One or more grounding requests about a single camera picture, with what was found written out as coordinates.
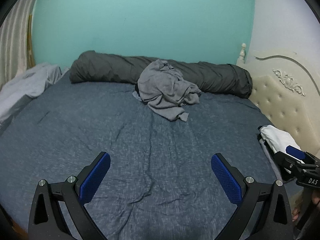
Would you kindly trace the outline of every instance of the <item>bedpost finial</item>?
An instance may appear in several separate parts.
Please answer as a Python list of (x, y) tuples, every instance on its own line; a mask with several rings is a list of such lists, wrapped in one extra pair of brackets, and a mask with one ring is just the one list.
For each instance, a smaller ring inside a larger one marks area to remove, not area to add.
[(242, 43), (239, 59), (244, 60), (244, 57), (245, 57), (245, 48), (246, 48), (246, 47), (247, 47), (247, 45), (246, 45), (245, 43)]

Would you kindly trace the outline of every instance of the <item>teal wall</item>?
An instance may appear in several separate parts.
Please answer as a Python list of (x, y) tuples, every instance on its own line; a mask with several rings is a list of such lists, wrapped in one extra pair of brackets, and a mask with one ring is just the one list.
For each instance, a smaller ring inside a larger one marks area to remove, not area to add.
[(249, 45), (254, 0), (37, 0), (36, 63), (70, 66), (86, 50), (235, 63)]

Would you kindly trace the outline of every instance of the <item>bedpost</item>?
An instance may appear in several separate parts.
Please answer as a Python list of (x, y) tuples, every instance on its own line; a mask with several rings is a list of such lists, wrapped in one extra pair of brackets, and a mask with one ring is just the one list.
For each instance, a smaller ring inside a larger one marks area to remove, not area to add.
[(247, 45), (246, 45), (245, 43), (242, 43), (240, 55), (239, 55), (239, 58), (238, 58), (238, 60), (237, 60), (237, 65), (238, 65), (238, 64), (244, 64), (245, 48), (246, 48), (246, 47), (247, 47)]

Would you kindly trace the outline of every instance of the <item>carved floral ornament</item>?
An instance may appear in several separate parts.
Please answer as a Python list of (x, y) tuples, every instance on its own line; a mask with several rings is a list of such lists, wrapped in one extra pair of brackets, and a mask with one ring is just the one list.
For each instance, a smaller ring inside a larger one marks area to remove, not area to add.
[(280, 70), (273, 69), (272, 71), (280, 79), (279, 81), (284, 85), (285, 88), (291, 90), (292, 92), (297, 92), (298, 94), (304, 97), (306, 96), (302, 90), (302, 87), (296, 82), (294, 82), (292, 76), (289, 76), (288, 74), (286, 74), (285, 72), (281, 72)]

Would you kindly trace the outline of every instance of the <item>tufted headboard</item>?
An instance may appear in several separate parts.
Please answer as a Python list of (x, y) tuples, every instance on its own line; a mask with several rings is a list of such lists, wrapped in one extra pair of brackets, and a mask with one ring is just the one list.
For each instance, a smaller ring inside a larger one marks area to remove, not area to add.
[(249, 71), (250, 100), (278, 128), (287, 131), (302, 150), (320, 157), (320, 76), (295, 52), (253, 52), (237, 65)]

